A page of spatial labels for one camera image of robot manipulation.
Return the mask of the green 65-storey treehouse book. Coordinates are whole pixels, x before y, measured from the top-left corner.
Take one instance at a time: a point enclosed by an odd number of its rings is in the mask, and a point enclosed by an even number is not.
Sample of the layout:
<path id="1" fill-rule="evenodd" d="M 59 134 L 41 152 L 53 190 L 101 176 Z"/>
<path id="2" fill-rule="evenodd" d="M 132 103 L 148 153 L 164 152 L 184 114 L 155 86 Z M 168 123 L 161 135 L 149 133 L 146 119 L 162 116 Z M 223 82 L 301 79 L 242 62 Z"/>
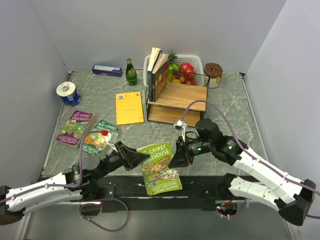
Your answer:
<path id="1" fill-rule="evenodd" d="M 138 148 L 137 151 L 149 154 L 149 158 L 140 164 L 148 196 L 183 189 L 178 171 L 169 168 L 173 158 L 169 142 L 150 144 Z"/>

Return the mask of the green 104-storey treehouse book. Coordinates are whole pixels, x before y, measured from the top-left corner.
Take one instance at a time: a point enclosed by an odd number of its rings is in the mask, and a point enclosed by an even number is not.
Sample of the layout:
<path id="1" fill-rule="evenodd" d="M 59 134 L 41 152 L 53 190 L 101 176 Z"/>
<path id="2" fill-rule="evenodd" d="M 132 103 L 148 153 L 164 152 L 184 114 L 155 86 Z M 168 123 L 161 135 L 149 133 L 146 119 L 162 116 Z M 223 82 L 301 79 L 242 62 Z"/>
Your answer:
<path id="1" fill-rule="evenodd" d="M 102 119 L 95 125 L 95 127 L 92 130 L 107 130 L 118 132 L 118 134 L 120 133 L 120 129 L 118 126 L 115 126 Z M 87 155 L 99 155 L 102 158 L 107 153 L 107 150 L 110 148 L 110 146 L 108 146 L 107 149 L 103 150 L 102 140 L 103 137 L 101 133 L 91 133 L 87 135 L 83 142 L 82 152 Z"/>

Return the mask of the purple 117-storey treehouse book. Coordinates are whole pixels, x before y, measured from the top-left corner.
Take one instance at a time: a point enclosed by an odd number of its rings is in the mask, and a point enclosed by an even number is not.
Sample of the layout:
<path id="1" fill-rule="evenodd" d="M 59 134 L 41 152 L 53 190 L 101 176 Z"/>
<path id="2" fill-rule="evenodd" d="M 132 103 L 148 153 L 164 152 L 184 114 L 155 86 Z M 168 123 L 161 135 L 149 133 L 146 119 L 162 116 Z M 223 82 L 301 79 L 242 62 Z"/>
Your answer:
<path id="1" fill-rule="evenodd" d="M 56 137 L 58 143 L 77 148 L 84 134 L 94 123 L 95 115 L 75 110 Z"/>

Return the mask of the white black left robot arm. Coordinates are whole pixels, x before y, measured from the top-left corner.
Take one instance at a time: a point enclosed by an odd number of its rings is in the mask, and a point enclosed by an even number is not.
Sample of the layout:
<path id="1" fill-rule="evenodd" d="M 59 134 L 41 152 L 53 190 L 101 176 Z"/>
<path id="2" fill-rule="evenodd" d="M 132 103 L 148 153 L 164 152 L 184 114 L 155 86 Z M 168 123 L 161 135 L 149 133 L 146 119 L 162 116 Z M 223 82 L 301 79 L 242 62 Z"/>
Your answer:
<path id="1" fill-rule="evenodd" d="M 37 183 L 10 188 L 0 188 L 0 224 L 20 221 L 38 209 L 62 203 L 93 201 L 101 190 L 99 179 L 123 167 L 130 171 L 149 158 L 149 154 L 117 142 L 115 149 L 101 158 L 87 155 L 71 168 Z"/>

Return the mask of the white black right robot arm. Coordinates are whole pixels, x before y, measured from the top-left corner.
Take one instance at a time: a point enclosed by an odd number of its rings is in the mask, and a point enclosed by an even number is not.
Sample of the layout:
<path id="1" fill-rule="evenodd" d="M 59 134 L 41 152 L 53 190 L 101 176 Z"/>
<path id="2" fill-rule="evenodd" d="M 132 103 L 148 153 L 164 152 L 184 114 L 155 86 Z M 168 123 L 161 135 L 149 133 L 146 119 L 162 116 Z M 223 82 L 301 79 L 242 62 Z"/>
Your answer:
<path id="1" fill-rule="evenodd" d="M 240 197 L 262 203 L 287 222 L 302 226 L 315 197 L 316 184 L 290 176 L 260 157 L 252 148 L 233 136 L 224 135 L 209 118 L 199 120 L 197 136 L 187 137 L 186 123 L 178 120 L 175 129 L 181 131 L 169 168 L 188 167 L 194 157 L 211 153 L 217 160 L 244 171 L 253 178 L 250 182 L 231 173 L 225 174 L 214 187 L 214 195 L 222 199 Z"/>

